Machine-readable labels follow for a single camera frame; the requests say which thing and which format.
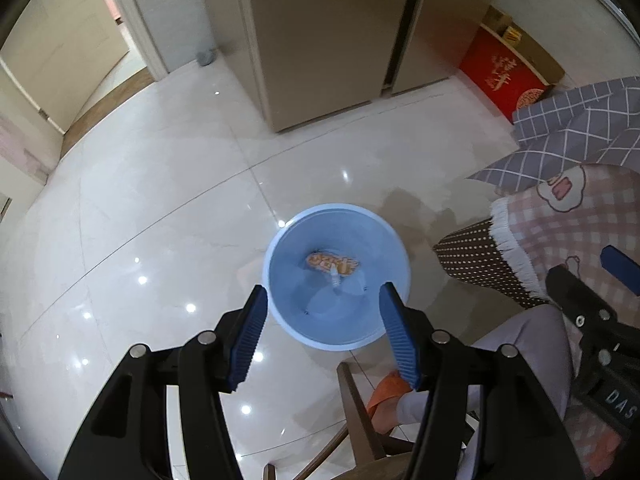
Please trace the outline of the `grey checked tablecloth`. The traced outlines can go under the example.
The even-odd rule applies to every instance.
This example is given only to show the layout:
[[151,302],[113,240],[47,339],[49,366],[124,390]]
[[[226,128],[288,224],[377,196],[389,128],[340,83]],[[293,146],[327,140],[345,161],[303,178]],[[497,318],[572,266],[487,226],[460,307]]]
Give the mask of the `grey checked tablecloth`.
[[471,178],[513,194],[581,164],[639,170],[639,78],[587,84],[513,114],[518,149]]

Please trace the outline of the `cream room door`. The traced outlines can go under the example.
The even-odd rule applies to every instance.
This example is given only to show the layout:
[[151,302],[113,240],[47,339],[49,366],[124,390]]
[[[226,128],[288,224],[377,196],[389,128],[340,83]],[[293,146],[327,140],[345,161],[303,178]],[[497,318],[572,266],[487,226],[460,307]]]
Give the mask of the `cream room door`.
[[30,0],[1,49],[14,79],[62,131],[127,53],[105,0]]

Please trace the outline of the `brown polka dot cloth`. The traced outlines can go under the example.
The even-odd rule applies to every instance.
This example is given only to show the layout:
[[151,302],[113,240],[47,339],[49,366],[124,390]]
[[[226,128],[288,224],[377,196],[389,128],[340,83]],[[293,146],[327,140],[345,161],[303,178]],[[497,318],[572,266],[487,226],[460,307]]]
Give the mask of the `brown polka dot cloth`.
[[550,302],[532,258],[491,218],[446,235],[433,249],[450,278],[500,292],[523,309]]

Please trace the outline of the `brown cardboard box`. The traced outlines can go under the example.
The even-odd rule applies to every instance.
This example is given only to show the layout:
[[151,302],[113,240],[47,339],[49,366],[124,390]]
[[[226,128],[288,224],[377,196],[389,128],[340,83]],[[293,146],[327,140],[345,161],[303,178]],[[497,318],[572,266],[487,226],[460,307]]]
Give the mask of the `brown cardboard box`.
[[490,6],[483,18],[483,24],[492,30],[505,44],[525,58],[547,84],[558,84],[565,75],[565,70],[544,50],[540,44],[506,14],[494,6]]

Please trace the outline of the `wooden chair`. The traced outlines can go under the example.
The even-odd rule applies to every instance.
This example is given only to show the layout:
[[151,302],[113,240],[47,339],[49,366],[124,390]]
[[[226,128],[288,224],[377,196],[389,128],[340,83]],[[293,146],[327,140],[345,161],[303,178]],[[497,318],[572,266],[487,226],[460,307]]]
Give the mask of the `wooden chair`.
[[336,369],[336,374],[345,423],[319,453],[294,476],[294,479],[309,479],[346,439],[349,439],[355,460],[355,468],[347,473],[350,478],[391,479],[392,474],[384,472],[382,467],[393,462],[396,456],[400,457],[400,460],[397,460],[398,464],[408,463],[414,443],[393,437],[393,427],[388,427],[386,432],[378,432],[376,423],[384,415],[390,414],[400,398],[381,403],[373,417],[370,417],[349,365],[341,362]]

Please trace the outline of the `red gift box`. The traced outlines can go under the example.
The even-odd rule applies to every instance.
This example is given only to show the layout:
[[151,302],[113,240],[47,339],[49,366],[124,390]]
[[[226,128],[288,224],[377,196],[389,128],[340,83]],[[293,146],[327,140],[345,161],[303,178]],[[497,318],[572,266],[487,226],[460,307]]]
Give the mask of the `red gift box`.
[[480,25],[459,65],[462,73],[513,122],[513,114],[537,102],[553,84],[493,30]]

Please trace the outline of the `orange snack wrapper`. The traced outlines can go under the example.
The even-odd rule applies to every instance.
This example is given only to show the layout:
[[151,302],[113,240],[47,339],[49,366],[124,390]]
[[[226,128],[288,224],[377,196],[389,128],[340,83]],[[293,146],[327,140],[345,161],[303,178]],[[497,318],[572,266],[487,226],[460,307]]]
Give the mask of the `orange snack wrapper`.
[[312,252],[306,257],[306,263],[312,270],[340,278],[354,274],[360,266],[358,260],[333,252]]

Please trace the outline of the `light blue trash bin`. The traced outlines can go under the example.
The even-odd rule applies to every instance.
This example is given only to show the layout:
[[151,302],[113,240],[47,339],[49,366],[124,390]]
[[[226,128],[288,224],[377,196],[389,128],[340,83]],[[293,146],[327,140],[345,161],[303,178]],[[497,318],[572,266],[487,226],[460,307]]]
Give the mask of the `light blue trash bin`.
[[378,293],[387,282],[408,298],[405,245],[378,214],[349,204],[313,206],[283,223],[262,266],[272,316],[323,351],[360,349],[385,334]]

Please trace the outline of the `orange slipper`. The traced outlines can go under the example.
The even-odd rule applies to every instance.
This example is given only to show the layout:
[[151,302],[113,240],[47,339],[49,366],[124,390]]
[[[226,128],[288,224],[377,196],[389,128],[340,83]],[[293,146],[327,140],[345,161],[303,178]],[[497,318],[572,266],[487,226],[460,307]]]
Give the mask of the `orange slipper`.
[[374,388],[367,404],[367,413],[373,417],[378,406],[388,400],[398,399],[411,391],[408,382],[402,378],[398,370],[388,373]]

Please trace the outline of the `beige double-door refrigerator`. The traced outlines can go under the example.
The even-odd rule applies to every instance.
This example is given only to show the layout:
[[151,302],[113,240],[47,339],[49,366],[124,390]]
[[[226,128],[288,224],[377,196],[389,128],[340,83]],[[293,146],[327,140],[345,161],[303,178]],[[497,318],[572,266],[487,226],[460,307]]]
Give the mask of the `beige double-door refrigerator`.
[[492,0],[205,0],[218,46],[282,131],[456,72]]

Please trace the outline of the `small grey object on floor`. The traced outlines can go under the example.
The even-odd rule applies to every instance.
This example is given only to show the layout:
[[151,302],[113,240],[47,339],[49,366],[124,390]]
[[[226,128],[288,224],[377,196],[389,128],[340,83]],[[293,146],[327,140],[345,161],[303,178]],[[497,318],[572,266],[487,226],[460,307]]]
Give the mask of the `small grey object on floor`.
[[201,50],[196,54],[196,62],[201,67],[209,66],[216,61],[216,58],[217,51],[215,49]]

